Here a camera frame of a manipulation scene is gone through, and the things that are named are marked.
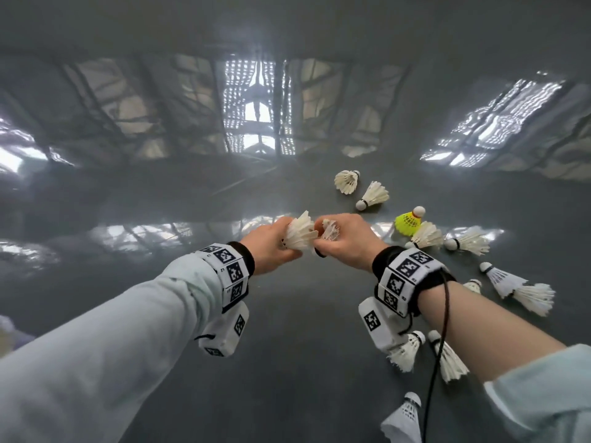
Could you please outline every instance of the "rolled-up sleeve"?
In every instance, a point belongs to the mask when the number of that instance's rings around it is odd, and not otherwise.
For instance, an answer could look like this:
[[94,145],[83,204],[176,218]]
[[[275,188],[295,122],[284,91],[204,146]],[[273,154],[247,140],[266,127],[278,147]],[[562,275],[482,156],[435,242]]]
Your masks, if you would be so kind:
[[222,311],[215,271],[194,254],[152,281],[0,360],[0,441],[116,442]]
[[591,442],[591,347],[574,345],[505,373],[484,389],[511,434]]

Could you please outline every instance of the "bare forearm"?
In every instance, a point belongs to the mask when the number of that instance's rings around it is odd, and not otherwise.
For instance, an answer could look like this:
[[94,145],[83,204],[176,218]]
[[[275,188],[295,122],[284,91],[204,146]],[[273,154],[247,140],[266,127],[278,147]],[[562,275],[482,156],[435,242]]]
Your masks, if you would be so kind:
[[[565,348],[565,345],[489,299],[450,282],[446,341],[482,382]],[[418,307],[429,324],[443,328],[445,290],[425,290]]]

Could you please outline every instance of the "person's right hand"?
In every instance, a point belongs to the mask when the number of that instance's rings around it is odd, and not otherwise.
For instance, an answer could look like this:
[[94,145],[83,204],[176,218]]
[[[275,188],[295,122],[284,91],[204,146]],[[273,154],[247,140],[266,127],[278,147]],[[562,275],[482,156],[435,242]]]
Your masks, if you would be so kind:
[[324,232],[322,226],[324,219],[336,221],[340,229],[339,237],[336,241],[315,239],[314,247],[323,255],[332,256],[352,268],[367,270],[371,273],[374,258],[388,245],[376,236],[369,224],[358,214],[320,216],[314,223],[319,236]]

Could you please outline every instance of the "sleeve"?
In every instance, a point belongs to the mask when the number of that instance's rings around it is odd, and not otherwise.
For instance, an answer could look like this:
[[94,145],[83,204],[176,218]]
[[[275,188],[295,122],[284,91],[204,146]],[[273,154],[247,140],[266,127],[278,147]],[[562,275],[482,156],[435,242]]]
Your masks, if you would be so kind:
[[222,310],[194,254],[0,361],[0,441],[117,442],[188,340]]
[[484,383],[507,430],[533,442],[591,441],[591,347],[574,345]]

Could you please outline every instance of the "person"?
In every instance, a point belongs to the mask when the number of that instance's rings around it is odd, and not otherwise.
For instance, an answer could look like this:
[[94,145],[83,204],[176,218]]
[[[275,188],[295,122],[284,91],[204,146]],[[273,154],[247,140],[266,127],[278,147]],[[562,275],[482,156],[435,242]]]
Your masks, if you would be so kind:
[[[336,241],[321,253],[381,276],[400,253],[356,214],[327,215]],[[235,247],[252,275],[301,256],[281,245],[292,218],[246,235]],[[415,292],[416,307],[441,332],[442,284]],[[591,349],[564,344],[450,281],[447,342],[466,363],[514,436],[538,442],[591,441]],[[116,442],[162,382],[190,338],[222,311],[222,284],[197,254],[174,260],[154,280],[38,337],[0,360],[0,441]]]

